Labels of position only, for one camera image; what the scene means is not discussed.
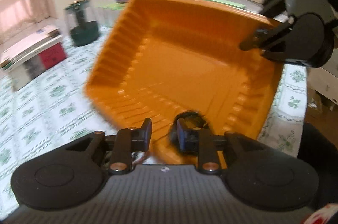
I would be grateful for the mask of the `orange plastic tray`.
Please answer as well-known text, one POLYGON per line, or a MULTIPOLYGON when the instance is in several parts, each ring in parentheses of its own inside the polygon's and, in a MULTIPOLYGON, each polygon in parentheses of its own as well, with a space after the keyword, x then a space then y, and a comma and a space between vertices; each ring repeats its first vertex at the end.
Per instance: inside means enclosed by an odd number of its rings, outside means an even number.
POLYGON ((168 164, 194 164, 168 132, 175 117, 196 111, 213 133, 256 139, 283 65, 242 51, 240 42, 278 21, 203 0, 130 0, 105 41, 85 94, 116 127, 152 120, 151 153, 168 164))

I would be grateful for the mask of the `small green box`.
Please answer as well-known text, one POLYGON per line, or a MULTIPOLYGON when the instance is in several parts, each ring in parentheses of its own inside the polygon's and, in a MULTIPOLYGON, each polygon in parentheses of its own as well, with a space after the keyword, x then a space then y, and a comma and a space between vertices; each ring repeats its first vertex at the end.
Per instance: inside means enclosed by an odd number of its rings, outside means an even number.
POLYGON ((224 5, 239 8, 239 9, 242 9, 242 10, 246 9, 246 6, 244 4, 236 3, 236 2, 233 2, 233 1, 229 1, 229 0, 203 0, 203 1, 210 1, 210 2, 214 2, 214 3, 224 4, 224 5))

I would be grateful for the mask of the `green floral tablecloth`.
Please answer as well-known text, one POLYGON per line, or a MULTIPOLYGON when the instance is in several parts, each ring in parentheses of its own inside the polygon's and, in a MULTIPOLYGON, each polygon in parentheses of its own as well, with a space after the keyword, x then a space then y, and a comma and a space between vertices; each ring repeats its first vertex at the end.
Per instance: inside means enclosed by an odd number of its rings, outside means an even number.
MULTIPOLYGON (((110 28, 102 26, 100 31, 97 41, 83 47, 75 47, 64 37, 67 58, 19 91, 13 91, 8 76, 1 79, 1 218, 18 207, 10 178, 21 163, 95 130, 116 133, 83 92, 110 28)), ((287 64, 259 141, 296 156, 306 107, 307 70, 287 64)))

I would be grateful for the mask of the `white and red box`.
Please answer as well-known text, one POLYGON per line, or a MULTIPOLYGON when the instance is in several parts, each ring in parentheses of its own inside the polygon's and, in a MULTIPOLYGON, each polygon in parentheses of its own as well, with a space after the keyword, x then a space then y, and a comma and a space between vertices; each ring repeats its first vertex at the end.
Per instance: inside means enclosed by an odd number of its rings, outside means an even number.
POLYGON ((18 91, 67 58, 58 38, 33 49, 14 60, 5 60, 2 69, 9 76, 13 91, 18 91))

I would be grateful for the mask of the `stack of books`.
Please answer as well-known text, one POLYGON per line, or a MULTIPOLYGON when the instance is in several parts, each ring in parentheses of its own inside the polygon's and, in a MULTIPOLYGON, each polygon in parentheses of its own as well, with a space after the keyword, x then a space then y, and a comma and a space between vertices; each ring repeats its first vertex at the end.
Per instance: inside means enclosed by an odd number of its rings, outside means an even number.
POLYGON ((6 66, 9 67, 23 56, 26 56, 29 52, 33 52, 33 50, 44 45, 48 41, 61 36, 60 29, 53 25, 47 25, 38 29, 9 47, 1 54, 1 68, 6 69, 6 66))

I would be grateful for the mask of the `green glass humidifier jar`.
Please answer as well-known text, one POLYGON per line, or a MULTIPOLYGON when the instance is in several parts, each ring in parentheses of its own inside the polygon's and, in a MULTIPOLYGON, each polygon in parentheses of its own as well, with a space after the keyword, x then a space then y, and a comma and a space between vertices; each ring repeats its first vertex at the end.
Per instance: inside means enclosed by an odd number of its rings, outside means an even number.
POLYGON ((74 1, 64 8, 64 17, 74 46, 89 45, 100 37, 100 27, 91 0, 74 1))

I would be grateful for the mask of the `green tissue pack bundle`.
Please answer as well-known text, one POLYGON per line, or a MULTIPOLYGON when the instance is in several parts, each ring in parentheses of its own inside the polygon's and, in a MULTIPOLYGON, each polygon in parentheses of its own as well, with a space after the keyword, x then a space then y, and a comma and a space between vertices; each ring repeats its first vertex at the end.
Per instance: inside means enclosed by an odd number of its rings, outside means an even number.
POLYGON ((113 27, 126 3, 111 3, 96 7, 98 21, 106 27, 113 27))

